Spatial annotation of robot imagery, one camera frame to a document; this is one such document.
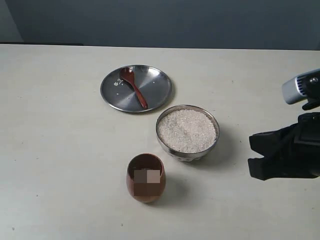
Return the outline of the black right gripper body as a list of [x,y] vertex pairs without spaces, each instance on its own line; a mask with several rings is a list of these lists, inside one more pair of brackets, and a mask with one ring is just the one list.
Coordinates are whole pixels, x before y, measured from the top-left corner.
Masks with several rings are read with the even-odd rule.
[[309,112],[298,117],[294,137],[296,159],[301,168],[314,178],[320,176],[320,113]]

